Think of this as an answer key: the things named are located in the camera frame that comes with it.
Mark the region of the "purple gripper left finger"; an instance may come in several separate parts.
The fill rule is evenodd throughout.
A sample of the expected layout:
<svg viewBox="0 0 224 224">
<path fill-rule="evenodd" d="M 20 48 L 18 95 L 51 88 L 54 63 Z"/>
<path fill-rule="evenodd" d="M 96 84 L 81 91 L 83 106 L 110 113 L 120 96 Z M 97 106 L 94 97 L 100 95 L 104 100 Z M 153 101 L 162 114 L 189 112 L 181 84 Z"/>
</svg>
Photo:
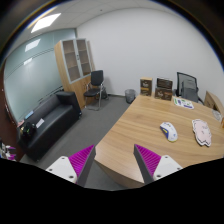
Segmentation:
<svg viewBox="0 0 224 224">
<path fill-rule="evenodd" d="M 95 155 L 95 146 L 90 145 L 69 157 L 59 157 L 47 171 L 84 187 Z"/>
</svg>

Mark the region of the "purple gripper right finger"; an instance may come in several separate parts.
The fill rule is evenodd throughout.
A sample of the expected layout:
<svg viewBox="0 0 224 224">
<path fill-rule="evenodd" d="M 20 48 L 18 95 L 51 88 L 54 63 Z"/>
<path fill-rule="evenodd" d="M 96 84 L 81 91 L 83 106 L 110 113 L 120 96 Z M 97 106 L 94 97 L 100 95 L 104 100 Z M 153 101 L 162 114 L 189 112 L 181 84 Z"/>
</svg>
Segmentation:
<svg viewBox="0 0 224 224">
<path fill-rule="evenodd" d="M 133 152 L 144 184 L 147 185 L 182 169 L 170 156 L 160 156 L 155 152 L 135 144 Z"/>
</svg>

